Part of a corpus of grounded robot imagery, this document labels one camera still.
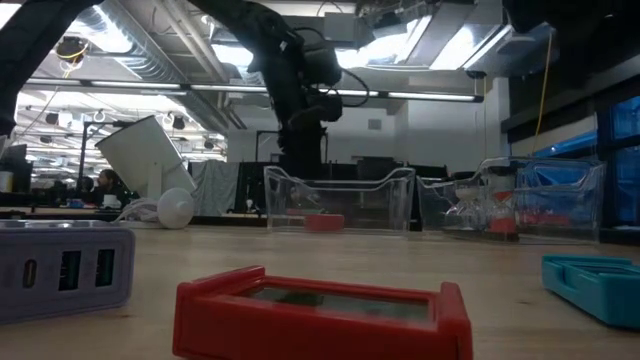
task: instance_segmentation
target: blue window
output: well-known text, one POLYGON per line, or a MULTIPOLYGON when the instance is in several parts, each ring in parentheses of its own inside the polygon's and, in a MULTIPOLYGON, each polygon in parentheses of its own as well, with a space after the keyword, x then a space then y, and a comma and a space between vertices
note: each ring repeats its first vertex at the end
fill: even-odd
POLYGON ((553 146, 549 146, 542 150, 536 151, 534 155, 535 157, 558 156, 561 154, 565 154, 565 153, 569 153, 572 151, 589 148, 589 147, 593 148, 593 151, 595 153, 597 140, 598 140, 598 134, 595 130, 593 130, 593 131, 584 133, 582 135, 578 135, 569 140, 559 142, 557 144, 554 144, 553 146))
POLYGON ((640 135, 640 97, 621 102, 610 111, 614 139, 640 135))
POLYGON ((640 225, 640 146, 616 152, 616 178, 618 220, 640 225))

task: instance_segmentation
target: blue case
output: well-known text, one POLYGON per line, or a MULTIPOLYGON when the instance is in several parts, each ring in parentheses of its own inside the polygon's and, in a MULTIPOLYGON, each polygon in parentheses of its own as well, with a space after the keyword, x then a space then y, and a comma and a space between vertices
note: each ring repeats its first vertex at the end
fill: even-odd
POLYGON ((640 329, 640 267, 629 259, 547 255, 542 283, 607 325, 640 329))

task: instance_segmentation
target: red plastic tray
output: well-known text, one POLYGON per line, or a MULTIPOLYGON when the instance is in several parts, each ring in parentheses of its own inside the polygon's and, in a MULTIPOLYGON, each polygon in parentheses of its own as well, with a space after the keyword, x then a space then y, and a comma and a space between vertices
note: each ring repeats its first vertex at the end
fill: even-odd
POLYGON ((224 360, 471 360, 471 323, 456 284, 440 292, 265 275, 255 266, 178 286, 173 352, 224 360), (427 304, 407 321, 251 297, 263 288, 427 304))

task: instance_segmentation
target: wooden table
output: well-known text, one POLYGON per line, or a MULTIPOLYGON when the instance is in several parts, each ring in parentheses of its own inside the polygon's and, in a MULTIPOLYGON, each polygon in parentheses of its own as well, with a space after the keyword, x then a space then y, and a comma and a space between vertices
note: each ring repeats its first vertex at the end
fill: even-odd
POLYGON ((442 281, 457 282, 478 360, 640 359, 640 334, 608 329, 540 284, 543 254, 605 254, 640 262, 636 248, 496 245, 437 235, 301 236, 224 227, 137 234, 127 306, 2 326, 0 358, 173 359, 176 285, 262 264, 275 275, 404 288, 437 290, 442 281))
POLYGON ((34 209, 30 207, 0 207, 0 211, 20 211, 25 214, 40 214, 40 215, 86 215, 95 214, 98 209, 95 208, 67 208, 67 207, 36 207, 34 209))

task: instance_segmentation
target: transparent storage container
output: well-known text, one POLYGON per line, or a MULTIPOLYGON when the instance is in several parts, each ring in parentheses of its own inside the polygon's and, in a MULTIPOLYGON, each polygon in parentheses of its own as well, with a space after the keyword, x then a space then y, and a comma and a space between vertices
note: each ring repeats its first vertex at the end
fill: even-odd
POLYGON ((437 228, 449 237, 474 240, 525 244, 596 242, 604 175, 605 165, 599 161, 488 159, 470 180, 431 185, 418 181, 423 223, 434 225, 423 228, 437 228), (470 188, 469 182, 472 187, 479 184, 477 191, 459 196, 460 189, 470 188), (470 206, 472 195, 475 200, 470 206), (445 202, 451 207, 441 216, 433 208, 443 211, 445 202))
POLYGON ((302 180, 277 166, 264 169, 272 231, 409 231, 415 170, 398 168, 379 181, 302 180))

